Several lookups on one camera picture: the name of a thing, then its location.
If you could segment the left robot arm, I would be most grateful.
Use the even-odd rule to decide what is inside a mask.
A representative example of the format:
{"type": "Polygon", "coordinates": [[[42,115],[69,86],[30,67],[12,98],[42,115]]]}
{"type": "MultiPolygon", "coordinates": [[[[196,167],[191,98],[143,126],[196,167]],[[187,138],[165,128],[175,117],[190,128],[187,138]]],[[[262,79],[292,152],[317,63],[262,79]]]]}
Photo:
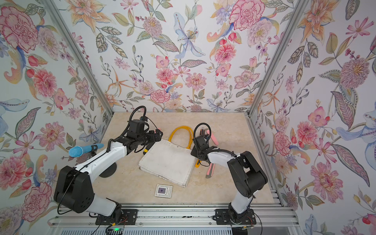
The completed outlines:
{"type": "Polygon", "coordinates": [[[75,167],[61,169],[54,192],[54,201],[76,213],[91,212],[116,220],[122,217],[121,205],[113,200],[97,196],[93,182],[118,160],[135,152],[139,146],[162,140],[161,130],[141,134],[125,134],[110,139],[105,150],[75,167]]]}

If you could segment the yellow black utility knife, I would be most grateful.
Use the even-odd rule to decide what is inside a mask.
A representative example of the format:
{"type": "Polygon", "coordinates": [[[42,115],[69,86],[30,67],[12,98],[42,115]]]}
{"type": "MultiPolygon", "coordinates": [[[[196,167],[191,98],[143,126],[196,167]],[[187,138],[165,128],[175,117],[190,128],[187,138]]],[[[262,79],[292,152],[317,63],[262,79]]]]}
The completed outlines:
{"type": "Polygon", "coordinates": [[[145,147],[145,149],[144,149],[144,151],[143,151],[143,154],[145,155],[150,149],[151,149],[151,147],[154,145],[154,143],[150,143],[150,144],[148,144],[146,147],[145,147]]]}

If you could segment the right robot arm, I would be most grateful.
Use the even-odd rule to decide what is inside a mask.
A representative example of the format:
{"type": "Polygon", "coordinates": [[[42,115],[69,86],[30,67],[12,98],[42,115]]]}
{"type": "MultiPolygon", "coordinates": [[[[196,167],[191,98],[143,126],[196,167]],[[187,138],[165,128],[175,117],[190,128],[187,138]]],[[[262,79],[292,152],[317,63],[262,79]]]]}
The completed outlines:
{"type": "Polygon", "coordinates": [[[241,215],[247,211],[255,194],[268,183],[267,176],[251,152],[235,154],[232,151],[210,147],[203,136],[193,138],[191,155],[209,164],[229,169],[237,193],[229,205],[229,212],[241,215]]]}

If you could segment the white canvas pouch yellow handles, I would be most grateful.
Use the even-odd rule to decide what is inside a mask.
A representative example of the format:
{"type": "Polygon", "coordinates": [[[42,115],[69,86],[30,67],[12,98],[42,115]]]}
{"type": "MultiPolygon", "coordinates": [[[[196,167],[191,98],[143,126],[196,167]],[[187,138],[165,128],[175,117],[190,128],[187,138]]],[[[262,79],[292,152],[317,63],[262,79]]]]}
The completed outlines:
{"type": "Polygon", "coordinates": [[[188,126],[176,128],[168,140],[154,143],[139,161],[140,170],[169,181],[182,188],[187,187],[196,158],[191,155],[193,130],[188,126]],[[178,130],[187,130],[190,140],[187,147],[172,142],[178,130]]]}

